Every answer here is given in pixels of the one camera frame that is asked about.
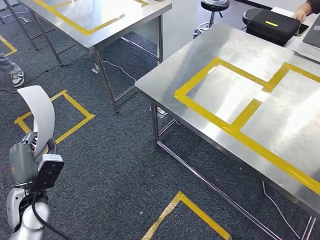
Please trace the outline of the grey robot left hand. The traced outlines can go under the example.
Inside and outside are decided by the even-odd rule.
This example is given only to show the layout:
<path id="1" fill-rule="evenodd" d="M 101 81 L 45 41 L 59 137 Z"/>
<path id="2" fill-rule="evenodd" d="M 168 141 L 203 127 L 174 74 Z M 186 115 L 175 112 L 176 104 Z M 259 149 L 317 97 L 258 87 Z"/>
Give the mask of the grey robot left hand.
<path id="1" fill-rule="evenodd" d="M 48 153 L 35 157 L 37 140 L 36 132 L 29 132 L 10 149 L 9 163 L 17 187 L 32 183 L 32 191 L 52 188 L 64 166 L 52 138 L 47 142 Z"/>

